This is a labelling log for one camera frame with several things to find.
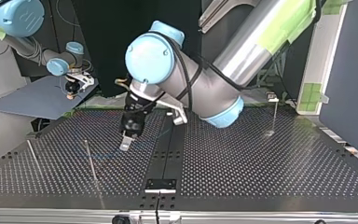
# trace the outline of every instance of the white cable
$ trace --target white cable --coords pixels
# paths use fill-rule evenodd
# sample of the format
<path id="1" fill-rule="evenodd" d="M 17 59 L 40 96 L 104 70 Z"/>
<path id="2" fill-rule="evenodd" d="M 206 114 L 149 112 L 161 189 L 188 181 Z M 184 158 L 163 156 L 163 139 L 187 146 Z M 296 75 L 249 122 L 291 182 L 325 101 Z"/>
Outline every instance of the white cable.
<path id="1" fill-rule="evenodd" d="M 92 67 L 92 63 L 91 63 L 89 60 L 87 60 L 87 59 L 83 59 L 83 61 L 84 61 L 84 62 L 87 62 L 87 63 L 89 64 L 89 67 L 86 68 L 85 70 L 83 70 L 82 72 L 88 72 L 88 71 L 91 69 L 91 67 Z"/>
<path id="2" fill-rule="evenodd" d="M 24 59 L 28 59 L 28 60 L 39 57 L 37 60 L 37 63 L 40 66 L 42 64 L 42 57 L 43 57 L 42 45 L 39 42 L 37 42 L 37 40 L 33 36 L 31 36 L 30 38 L 31 38 L 31 41 L 33 42 L 34 47 L 35 47 L 34 53 L 31 55 L 23 55 L 18 52 L 17 53 Z"/>
<path id="3" fill-rule="evenodd" d="M 69 22 L 68 20 L 66 20 L 66 19 L 61 15 L 61 12 L 60 12 L 60 0 L 57 0 L 57 2 L 56 2 L 56 11 L 57 11 L 57 14 L 60 16 L 60 18 L 61 18 L 63 21 L 65 21 L 66 23 L 71 24 L 71 25 L 73 25 L 73 26 L 80 27 L 79 24 L 74 24 L 74 23 L 72 23 L 72 22 Z"/>
<path id="4" fill-rule="evenodd" d="M 63 89 L 62 89 L 62 85 L 61 85 L 61 79 L 62 78 L 58 77 L 58 79 L 60 80 L 60 90 L 61 90 L 62 94 L 67 95 L 67 92 L 63 91 Z"/>

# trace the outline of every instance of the robotic arm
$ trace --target robotic arm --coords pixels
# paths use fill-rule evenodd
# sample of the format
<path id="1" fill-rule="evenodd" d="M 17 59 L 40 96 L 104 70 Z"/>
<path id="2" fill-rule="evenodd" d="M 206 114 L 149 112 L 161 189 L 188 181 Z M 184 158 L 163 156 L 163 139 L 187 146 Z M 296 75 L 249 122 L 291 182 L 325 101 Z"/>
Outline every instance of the robotic arm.
<path id="1" fill-rule="evenodd" d="M 46 66 L 52 75 L 66 75 L 67 98 L 72 100 L 93 85 L 94 78 L 82 69 L 84 48 L 81 44 L 69 42 L 66 52 L 57 53 L 43 49 L 32 37 L 42 26 L 44 16 L 39 0 L 0 0 L 0 28 L 5 32 L 2 40 L 21 57 Z"/>
<path id="2" fill-rule="evenodd" d="M 209 68 L 180 50 L 183 32 L 160 21 L 130 44 L 126 65 L 133 82 L 121 121 L 121 150 L 142 134 L 145 116 L 156 103 L 174 110 L 176 125 L 187 123 L 183 107 L 189 107 L 217 128 L 230 126 L 244 107 L 241 90 L 286 42 L 320 19 L 325 0 L 213 1 L 200 19 L 201 31 L 235 7 L 233 2 L 255 9 Z"/>

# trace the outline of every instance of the metal clamp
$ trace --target metal clamp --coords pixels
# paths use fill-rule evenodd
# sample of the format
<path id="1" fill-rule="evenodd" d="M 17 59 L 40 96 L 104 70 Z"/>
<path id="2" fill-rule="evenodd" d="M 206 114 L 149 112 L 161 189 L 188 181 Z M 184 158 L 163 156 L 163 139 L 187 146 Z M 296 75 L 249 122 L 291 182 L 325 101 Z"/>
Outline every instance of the metal clamp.
<path id="1" fill-rule="evenodd" d="M 123 140 L 120 144 L 120 150 L 128 151 L 130 149 L 131 143 L 135 141 L 135 139 L 126 135 L 126 132 L 123 133 Z"/>
<path id="2" fill-rule="evenodd" d="M 158 100 L 158 104 L 165 105 L 173 110 L 173 123 L 175 125 L 187 123 L 187 116 L 182 103 L 171 97 L 169 94 L 165 94 Z"/>
<path id="3" fill-rule="evenodd" d="M 214 0 L 202 14 L 199 25 L 200 30 L 206 34 L 228 12 L 239 5 L 256 7 L 261 0 Z"/>
<path id="4" fill-rule="evenodd" d="M 88 72 L 83 73 L 82 71 L 71 69 L 70 72 L 66 75 L 82 82 L 82 91 L 85 91 L 87 87 L 92 86 L 95 83 L 94 78 Z"/>

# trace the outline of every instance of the silver bracket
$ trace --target silver bracket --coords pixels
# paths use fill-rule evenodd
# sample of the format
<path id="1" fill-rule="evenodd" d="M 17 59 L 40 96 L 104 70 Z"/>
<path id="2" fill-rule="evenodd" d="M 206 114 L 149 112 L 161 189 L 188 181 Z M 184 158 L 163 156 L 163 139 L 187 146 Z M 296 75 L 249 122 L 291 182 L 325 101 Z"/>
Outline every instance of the silver bracket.
<path id="1" fill-rule="evenodd" d="M 179 214 L 172 214 L 170 216 L 170 222 L 169 224 L 182 224 L 182 218 Z"/>
<path id="2" fill-rule="evenodd" d="M 87 87 L 92 86 L 95 83 L 94 78 L 88 72 L 78 72 L 75 69 L 71 69 L 71 71 L 66 75 L 82 82 L 82 91 L 85 91 Z"/>
<path id="3" fill-rule="evenodd" d="M 126 135 L 126 132 L 123 133 L 123 140 L 121 141 L 120 144 L 120 150 L 122 151 L 128 151 L 130 149 L 131 143 L 134 141 L 135 139 L 128 137 Z"/>
<path id="4" fill-rule="evenodd" d="M 239 5 L 256 7 L 261 0 L 213 0 L 199 20 L 200 30 L 206 34 L 228 12 Z"/>
<path id="5" fill-rule="evenodd" d="M 186 112 L 182 103 L 171 97 L 169 94 L 165 94 L 159 101 L 159 104 L 165 105 L 173 110 L 173 123 L 175 125 L 181 125 L 187 123 Z"/>
<path id="6" fill-rule="evenodd" d="M 142 224 L 142 219 L 140 216 L 130 216 L 130 223 L 131 224 Z"/>
<path id="7" fill-rule="evenodd" d="M 330 98 L 328 98 L 328 96 L 321 94 L 321 102 L 323 104 L 328 104 L 329 101 L 330 101 Z"/>

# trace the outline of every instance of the black enclosure wall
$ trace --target black enclosure wall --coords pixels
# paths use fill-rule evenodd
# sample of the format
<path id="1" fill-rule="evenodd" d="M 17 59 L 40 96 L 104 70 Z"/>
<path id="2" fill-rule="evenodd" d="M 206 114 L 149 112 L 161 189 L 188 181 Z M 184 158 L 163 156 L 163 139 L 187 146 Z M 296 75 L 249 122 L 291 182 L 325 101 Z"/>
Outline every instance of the black enclosure wall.
<path id="1" fill-rule="evenodd" d="M 127 46 L 138 35 L 147 32 L 155 20 L 185 32 L 185 53 L 200 51 L 200 0 L 72 2 L 105 97 L 124 91 L 115 85 L 115 79 L 127 75 L 124 62 Z"/>

